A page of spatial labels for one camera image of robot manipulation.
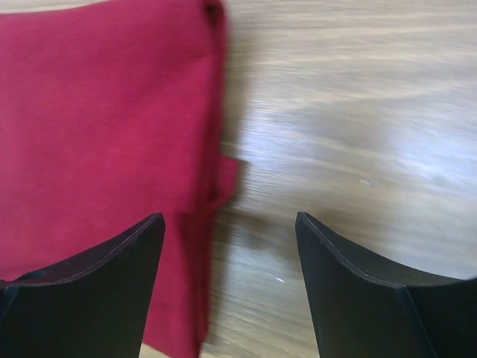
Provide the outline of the dark red t shirt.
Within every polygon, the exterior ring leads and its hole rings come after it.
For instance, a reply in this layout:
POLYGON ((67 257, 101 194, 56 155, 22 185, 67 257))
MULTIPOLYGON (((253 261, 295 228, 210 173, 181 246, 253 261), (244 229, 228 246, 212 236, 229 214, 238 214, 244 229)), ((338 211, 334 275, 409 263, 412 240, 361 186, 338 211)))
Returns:
POLYGON ((215 214, 238 170, 220 149, 226 50, 219 1, 1 16, 2 278, 162 213, 144 342, 200 354, 215 214))

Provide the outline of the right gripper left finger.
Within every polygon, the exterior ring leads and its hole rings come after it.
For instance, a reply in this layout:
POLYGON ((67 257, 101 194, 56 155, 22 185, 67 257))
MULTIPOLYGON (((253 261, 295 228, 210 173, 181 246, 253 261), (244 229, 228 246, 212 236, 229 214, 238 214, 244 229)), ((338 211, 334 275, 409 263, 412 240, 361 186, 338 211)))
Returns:
POLYGON ((138 357, 165 235, 160 213, 1 282, 2 357, 138 357))

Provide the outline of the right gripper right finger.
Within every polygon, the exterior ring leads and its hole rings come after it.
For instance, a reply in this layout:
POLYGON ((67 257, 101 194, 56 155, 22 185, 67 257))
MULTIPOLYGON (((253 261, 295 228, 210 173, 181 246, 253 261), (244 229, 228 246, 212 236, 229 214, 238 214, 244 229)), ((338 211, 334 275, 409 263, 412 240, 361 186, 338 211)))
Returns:
POLYGON ((297 247, 322 357, 474 357, 476 280, 404 266, 300 212, 297 247))

